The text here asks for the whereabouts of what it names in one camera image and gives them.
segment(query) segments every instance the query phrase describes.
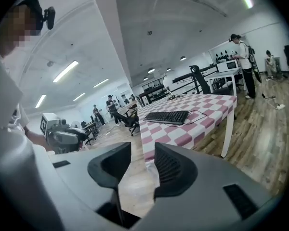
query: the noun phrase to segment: white table leg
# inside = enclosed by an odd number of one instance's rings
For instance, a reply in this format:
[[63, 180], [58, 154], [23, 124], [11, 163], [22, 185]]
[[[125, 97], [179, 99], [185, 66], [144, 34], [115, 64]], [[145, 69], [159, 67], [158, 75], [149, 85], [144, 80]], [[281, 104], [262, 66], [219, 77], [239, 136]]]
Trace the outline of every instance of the white table leg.
[[243, 70], [241, 70], [241, 74], [242, 74], [242, 76], [243, 76], [243, 86], [244, 86], [244, 91], [246, 91], [247, 88], [246, 88], [246, 83], [245, 83], [245, 79], [244, 79], [244, 75], [243, 75]]
[[223, 142], [223, 151], [221, 155], [222, 157], [225, 157], [227, 155], [227, 152], [229, 149], [234, 117], [235, 117], [235, 110], [233, 109], [227, 116], [226, 134], [225, 134], [225, 140]]
[[234, 75], [231, 75], [231, 80], [232, 80], [232, 87], [233, 87], [233, 95], [236, 96], [236, 81], [235, 81]]
[[211, 80], [210, 80], [210, 79], [208, 79], [208, 85], [209, 85], [209, 87], [210, 87], [211, 93], [213, 93], [213, 87], [212, 87], [212, 85], [211, 85]]

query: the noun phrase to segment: cap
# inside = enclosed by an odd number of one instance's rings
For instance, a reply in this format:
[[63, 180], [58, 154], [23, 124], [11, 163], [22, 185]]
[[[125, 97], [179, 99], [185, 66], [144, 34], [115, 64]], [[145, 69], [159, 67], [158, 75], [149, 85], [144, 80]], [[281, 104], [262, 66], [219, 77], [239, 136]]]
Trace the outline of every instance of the cap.
[[34, 13], [36, 18], [36, 29], [34, 35], [38, 35], [41, 32], [44, 24], [43, 10], [39, 4], [39, 0], [23, 0], [17, 4], [17, 6], [20, 5], [26, 5], [30, 8], [31, 12]]

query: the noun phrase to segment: white shirt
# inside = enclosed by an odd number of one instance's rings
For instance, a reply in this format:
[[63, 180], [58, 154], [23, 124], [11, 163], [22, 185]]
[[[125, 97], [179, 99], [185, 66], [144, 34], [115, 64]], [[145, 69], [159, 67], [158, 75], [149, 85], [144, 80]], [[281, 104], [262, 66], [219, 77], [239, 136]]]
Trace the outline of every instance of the white shirt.
[[247, 45], [243, 41], [239, 41], [239, 47], [240, 47], [240, 56], [243, 58], [239, 58], [239, 61], [241, 63], [241, 67], [243, 69], [249, 69], [251, 68], [251, 64], [249, 61], [249, 49]]
[[6, 72], [2, 60], [0, 55], [0, 128], [17, 127], [18, 124], [25, 127], [29, 120], [19, 105], [23, 93]]

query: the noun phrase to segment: wooden floor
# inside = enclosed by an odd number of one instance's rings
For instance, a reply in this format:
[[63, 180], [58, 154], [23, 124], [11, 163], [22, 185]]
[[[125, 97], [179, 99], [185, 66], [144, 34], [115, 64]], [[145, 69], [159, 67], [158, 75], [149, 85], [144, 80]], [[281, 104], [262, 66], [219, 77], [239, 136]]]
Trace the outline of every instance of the wooden floor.
[[[289, 78], [265, 81], [263, 93], [276, 96], [276, 102], [284, 104], [282, 110], [271, 107], [262, 96], [257, 84], [255, 100], [246, 100], [244, 92], [238, 94], [235, 109], [237, 120], [225, 160], [241, 169], [262, 184], [272, 194], [282, 192], [289, 180]], [[122, 209], [143, 217], [153, 204], [154, 184], [145, 170], [140, 133], [132, 137], [122, 125], [102, 128], [100, 138], [90, 148], [98, 148], [116, 142], [132, 144], [131, 165], [119, 185]], [[226, 120], [199, 142], [193, 150], [219, 156], [222, 152]]]

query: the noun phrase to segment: ceiling light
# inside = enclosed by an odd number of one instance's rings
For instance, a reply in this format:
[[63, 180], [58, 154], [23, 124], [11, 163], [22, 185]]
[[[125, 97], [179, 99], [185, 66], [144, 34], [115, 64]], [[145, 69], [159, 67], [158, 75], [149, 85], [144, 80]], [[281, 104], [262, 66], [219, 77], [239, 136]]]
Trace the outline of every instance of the ceiling light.
[[152, 68], [152, 67], [151, 67], [151, 68], [149, 68], [149, 69], [148, 69], [148, 74], [151, 74], [151, 73], [152, 73], [154, 70], [155, 70], [155, 69], [154, 69], [154, 68]]
[[39, 108], [41, 103], [43, 102], [44, 98], [46, 97], [46, 94], [43, 94], [41, 96], [41, 98], [39, 99], [38, 103], [37, 103], [37, 106], [35, 106], [35, 108]]
[[78, 64], [77, 61], [73, 61], [69, 66], [67, 66], [54, 80], [53, 82], [58, 82], [64, 75], [68, 73], [73, 67]]
[[244, 0], [244, 1], [245, 1], [246, 5], [247, 5], [247, 7], [248, 7], [249, 9], [254, 6], [254, 4], [252, 3], [251, 0]]
[[78, 98], [81, 98], [83, 95], [85, 95], [84, 93], [79, 95], [77, 98], [75, 98], [73, 101], [76, 101]]
[[103, 84], [104, 82], [106, 82], [106, 81], [108, 81], [108, 80], [109, 80], [109, 79], [103, 80], [102, 82], [100, 82], [100, 83], [98, 83], [97, 85], [95, 85], [93, 88], [95, 88], [95, 87], [97, 87], [97, 86]]

